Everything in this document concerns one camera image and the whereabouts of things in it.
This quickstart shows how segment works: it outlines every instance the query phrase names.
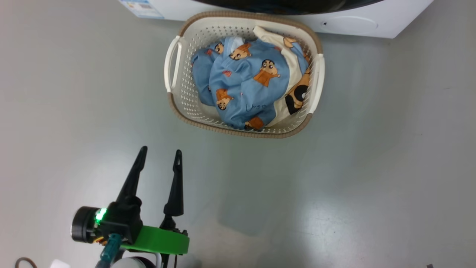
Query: black cable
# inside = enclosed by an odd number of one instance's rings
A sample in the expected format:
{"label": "black cable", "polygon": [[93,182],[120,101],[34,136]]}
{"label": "black cable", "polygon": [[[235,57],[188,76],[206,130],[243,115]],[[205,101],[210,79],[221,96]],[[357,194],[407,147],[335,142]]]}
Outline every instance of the black cable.
{"label": "black cable", "polygon": [[30,263],[31,267],[38,268],[36,264],[30,258],[27,258],[27,257],[18,258],[17,261],[15,262],[15,268],[20,268],[20,262],[23,260]]}

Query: floor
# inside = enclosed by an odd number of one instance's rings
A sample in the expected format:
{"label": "floor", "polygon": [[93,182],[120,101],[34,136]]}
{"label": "floor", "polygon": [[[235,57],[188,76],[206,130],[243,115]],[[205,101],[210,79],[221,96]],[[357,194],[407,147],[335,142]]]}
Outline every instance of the floor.
{"label": "floor", "polygon": [[320,34],[315,116],[263,140],[172,113],[163,62],[181,22],[116,1],[3,1],[0,266],[93,267],[101,248],[70,239],[72,217],[112,201],[147,145],[151,226],[183,151],[178,267],[476,267],[475,9],[435,0],[393,40]]}

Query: clothing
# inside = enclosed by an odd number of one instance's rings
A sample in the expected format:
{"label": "clothing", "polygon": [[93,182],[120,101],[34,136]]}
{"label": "clothing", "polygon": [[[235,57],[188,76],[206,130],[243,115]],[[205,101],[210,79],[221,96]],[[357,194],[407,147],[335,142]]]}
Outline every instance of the clothing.
{"label": "clothing", "polygon": [[309,62],[296,40],[259,26],[253,32],[255,41],[226,37],[197,51],[192,75],[200,101],[216,106],[223,122],[261,130],[302,107]]}

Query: green led light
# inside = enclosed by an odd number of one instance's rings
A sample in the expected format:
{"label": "green led light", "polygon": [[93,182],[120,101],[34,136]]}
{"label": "green led light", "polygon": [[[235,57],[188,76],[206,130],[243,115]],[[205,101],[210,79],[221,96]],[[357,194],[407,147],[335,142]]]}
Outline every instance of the green led light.
{"label": "green led light", "polygon": [[106,213],[107,209],[105,208],[102,208],[97,214],[96,214],[96,221],[100,221],[102,220],[102,218],[104,217],[104,214]]}

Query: white appliance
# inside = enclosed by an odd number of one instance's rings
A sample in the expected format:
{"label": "white appliance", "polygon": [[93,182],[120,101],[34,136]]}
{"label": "white appliance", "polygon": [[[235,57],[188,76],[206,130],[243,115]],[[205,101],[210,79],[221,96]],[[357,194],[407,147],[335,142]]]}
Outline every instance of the white appliance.
{"label": "white appliance", "polygon": [[[204,11],[229,10],[193,0],[119,1],[138,17],[176,21],[185,21]],[[382,0],[349,10],[285,17],[300,21],[317,32],[395,38],[431,2],[433,0]]]}

